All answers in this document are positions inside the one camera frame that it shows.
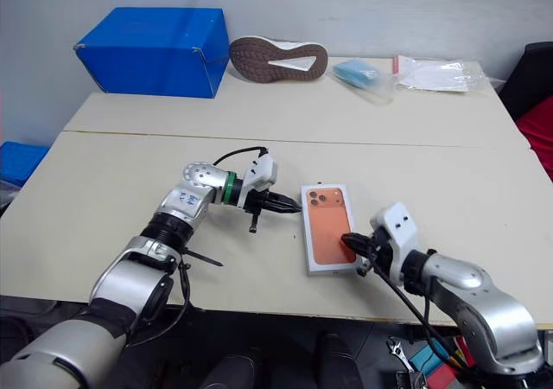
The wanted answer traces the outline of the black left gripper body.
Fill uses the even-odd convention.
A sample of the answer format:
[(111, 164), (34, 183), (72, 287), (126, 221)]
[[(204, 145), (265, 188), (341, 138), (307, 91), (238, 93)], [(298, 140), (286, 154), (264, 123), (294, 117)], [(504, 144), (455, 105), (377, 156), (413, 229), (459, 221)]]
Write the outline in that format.
[(263, 210), (276, 212), (277, 203), (275, 195), (268, 189), (264, 191), (251, 190), (246, 196), (243, 206), (244, 211), (251, 215), (249, 233), (257, 232), (258, 218)]

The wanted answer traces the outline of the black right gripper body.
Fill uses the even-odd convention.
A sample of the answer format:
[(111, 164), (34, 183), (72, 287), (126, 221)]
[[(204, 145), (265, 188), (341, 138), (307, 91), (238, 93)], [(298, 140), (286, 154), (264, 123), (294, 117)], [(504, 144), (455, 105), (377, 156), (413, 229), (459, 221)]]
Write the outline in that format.
[(358, 274), (365, 277), (374, 266), (377, 266), (386, 276), (389, 276), (393, 257), (393, 250), (389, 242), (390, 235), (383, 227), (379, 227), (372, 235), (367, 237), (369, 238), (369, 244), (372, 246), (372, 251), (369, 254), (371, 258), (365, 259), (357, 269)]

